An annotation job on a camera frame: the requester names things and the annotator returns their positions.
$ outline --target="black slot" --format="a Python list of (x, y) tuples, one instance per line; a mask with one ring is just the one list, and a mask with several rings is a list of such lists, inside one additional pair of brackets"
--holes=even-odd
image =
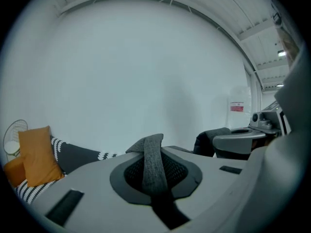
[(177, 208), (170, 192), (152, 197), (151, 206), (155, 214), (170, 230), (189, 222), (189, 218)]
[(61, 200), (46, 214), (46, 217), (54, 223), (64, 226), (65, 222), (78, 205), (84, 193), (70, 190)]
[(231, 166), (222, 166), (220, 168), (220, 170), (225, 171), (225, 172), (229, 172), (229, 173), (235, 173), (235, 174), (240, 174), (242, 169), (240, 168), (235, 168), (235, 167), (231, 167)]

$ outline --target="black and white striped pillow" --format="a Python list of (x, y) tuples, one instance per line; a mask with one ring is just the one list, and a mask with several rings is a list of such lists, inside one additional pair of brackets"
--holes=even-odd
[(30, 204), (41, 193), (43, 193), (46, 189), (48, 189), (51, 185), (53, 185), (57, 181), (52, 181), (34, 187), (28, 187), (27, 180), (24, 180), (18, 187), (15, 188), (15, 192), (22, 200)]
[(85, 164), (117, 156), (109, 152), (98, 152), (81, 148), (51, 136), (54, 157), (64, 173), (70, 174)]

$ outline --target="red sign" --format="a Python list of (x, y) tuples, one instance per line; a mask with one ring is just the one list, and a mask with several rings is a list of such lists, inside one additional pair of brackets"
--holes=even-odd
[(243, 106), (231, 106), (231, 111), (238, 111), (238, 112), (243, 112), (244, 107)]

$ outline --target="white ceiling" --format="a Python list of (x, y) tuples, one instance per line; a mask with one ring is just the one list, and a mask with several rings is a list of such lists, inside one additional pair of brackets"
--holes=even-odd
[[(58, 0), (61, 13), (82, 3), (99, 0)], [(289, 72), (272, 21), (270, 0), (165, 0), (179, 2), (199, 11), (224, 29), (240, 46), (257, 72), (263, 92), (276, 90)]]

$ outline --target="orange pillow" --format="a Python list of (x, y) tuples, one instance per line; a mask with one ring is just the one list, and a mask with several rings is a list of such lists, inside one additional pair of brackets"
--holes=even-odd
[(13, 187), (17, 187), (26, 179), (23, 159), (21, 156), (5, 164), (3, 169)]
[(28, 186), (37, 186), (64, 177), (52, 152), (50, 127), (18, 132)]

